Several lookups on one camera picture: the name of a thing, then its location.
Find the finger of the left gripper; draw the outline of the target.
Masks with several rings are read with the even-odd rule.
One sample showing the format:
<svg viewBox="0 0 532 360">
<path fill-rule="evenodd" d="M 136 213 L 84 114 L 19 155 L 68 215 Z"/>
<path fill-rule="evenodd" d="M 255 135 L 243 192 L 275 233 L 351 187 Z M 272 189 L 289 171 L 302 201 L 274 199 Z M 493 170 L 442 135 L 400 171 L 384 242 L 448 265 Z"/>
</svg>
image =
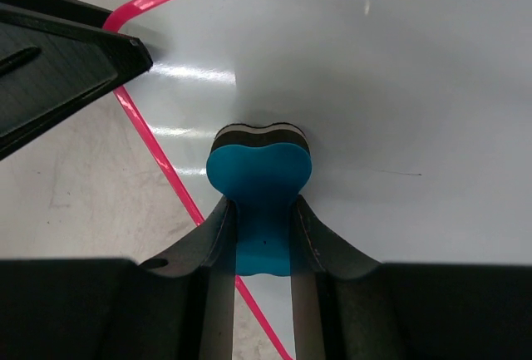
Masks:
<svg viewBox="0 0 532 360">
<path fill-rule="evenodd" d="M 153 64 L 135 37 L 1 6 L 1 157 Z"/>
<path fill-rule="evenodd" d="M 1 4 L 98 28 L 111 15 L 110 10 L 78 0 L 1 0 Z"/>
</svg>

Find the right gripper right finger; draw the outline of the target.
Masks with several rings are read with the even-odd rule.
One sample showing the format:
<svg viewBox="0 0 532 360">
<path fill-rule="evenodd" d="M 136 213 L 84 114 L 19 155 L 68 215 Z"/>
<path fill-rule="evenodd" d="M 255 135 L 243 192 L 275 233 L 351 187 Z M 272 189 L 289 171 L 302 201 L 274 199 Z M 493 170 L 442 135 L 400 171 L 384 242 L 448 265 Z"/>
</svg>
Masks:
<svg viewBox="0 0 532 360">
<path fill-rule="evenodd" d="M 381 263 L 290 209 L 299 359 L 528 359 L 531 269 Z"/>
</svg>

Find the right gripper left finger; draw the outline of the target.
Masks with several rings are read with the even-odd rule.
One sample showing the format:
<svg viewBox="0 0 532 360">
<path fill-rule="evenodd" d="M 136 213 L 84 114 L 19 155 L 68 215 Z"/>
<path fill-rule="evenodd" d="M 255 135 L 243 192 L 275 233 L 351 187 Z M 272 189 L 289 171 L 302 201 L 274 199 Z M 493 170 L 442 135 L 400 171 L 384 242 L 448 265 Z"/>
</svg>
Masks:
<svg viewBox="0 0 532 360">
<path fill-rule="evenodd" d="M 223 199 L 142 263 L 2 261 L 2 358 L 230 358 L 236 227 L 236 206 Z"/>
</svg>

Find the blue whiteboard eraser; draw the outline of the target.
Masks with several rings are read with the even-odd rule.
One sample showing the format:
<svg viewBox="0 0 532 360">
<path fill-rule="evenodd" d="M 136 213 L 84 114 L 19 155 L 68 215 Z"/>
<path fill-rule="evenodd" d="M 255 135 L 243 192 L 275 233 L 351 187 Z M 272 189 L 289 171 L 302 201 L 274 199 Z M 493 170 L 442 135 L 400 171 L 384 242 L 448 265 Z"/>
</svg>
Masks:
<svg viewBox="0 0 532 360">
<path fill-rule="evenodd" d="M 236 206 L 238 275 L 290 275 L 290 208 L 312 169 L 307 138 L 293 124 L 234 123 L 216 134 L 206 175 Z"/>
</svg>

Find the pink framed whiteboard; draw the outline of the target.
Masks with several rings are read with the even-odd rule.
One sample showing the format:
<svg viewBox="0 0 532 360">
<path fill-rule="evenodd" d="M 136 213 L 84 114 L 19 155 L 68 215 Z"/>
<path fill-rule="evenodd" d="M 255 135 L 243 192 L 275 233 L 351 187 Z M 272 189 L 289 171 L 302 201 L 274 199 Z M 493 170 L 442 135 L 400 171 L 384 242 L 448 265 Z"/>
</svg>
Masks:
<svg viewBox="0 0 532 360">
<path fill-rule="evenodd" d="M 531 0 L 130 0 L 116 96 L 195 223 L 231 123 L 305 133 L 318 218 L 374 259 L 531 263 Z"/>
</svg>

